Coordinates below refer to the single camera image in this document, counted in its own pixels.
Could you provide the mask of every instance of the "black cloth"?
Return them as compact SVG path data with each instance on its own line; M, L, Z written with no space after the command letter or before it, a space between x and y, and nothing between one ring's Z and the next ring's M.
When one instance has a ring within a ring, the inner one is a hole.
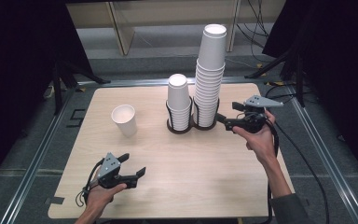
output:
M296 194L289 194L276 199L271 199L271 205L278 223L314 223L308 217L303 204Z

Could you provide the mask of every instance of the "hand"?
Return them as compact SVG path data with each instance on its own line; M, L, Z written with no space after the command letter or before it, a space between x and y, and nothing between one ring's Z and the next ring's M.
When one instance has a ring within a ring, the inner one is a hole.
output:
M266 115L271 124L273 124L275 117L267 110ZM265 124L258 133L248 133L240 127L233 127L232 131L246 139L246 147L255 152L257 159L263 165L276 158L272 133L267 124Z
M114 188L104 189L98 185L98 182L94 183L92 186L90 186L86 210L76 221L76 223L93 223L103 214L104 208L113 201L114 195L121 192L126 187L126 184L119 184Z

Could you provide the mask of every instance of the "table top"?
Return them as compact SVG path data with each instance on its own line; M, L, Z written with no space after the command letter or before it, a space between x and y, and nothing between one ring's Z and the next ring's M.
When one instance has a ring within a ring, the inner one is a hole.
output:
M189 85L194 96L195 86ZM171 133L165 106L167 86L98 89L90 102L55 197L51 218L77 218L76 195L87 182L97 161L112 152L116 157L130 153L121 165L121 175L134 175L146 167L136 189L115 195L102 217L183 218L262 217L267 210L267 177L245 140L228 132L221 123L209 131L192 128L183 134ZM218 112L236 118L240 111L232 102L243 103L259 94L255 84L222 84ZM118 105L136 110L138 132L125 137L111 120ZM278 155L292 190L282 154Z

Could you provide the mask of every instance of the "sleeve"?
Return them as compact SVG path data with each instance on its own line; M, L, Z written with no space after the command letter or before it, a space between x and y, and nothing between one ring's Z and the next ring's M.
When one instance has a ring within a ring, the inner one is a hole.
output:
M314 223L296 194L271 199L271 205L278 223Z

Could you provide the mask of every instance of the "stack of cups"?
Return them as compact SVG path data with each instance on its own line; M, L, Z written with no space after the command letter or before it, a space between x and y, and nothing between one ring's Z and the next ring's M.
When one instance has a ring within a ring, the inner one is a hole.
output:
M194 122L211 127L216 115L220 85L225 70L227 29L223 25L205 26L197 59Z
M187 78L182 74L171 75L168 81L167 109L169 125L174 131L181 132L189 128L191 103Z

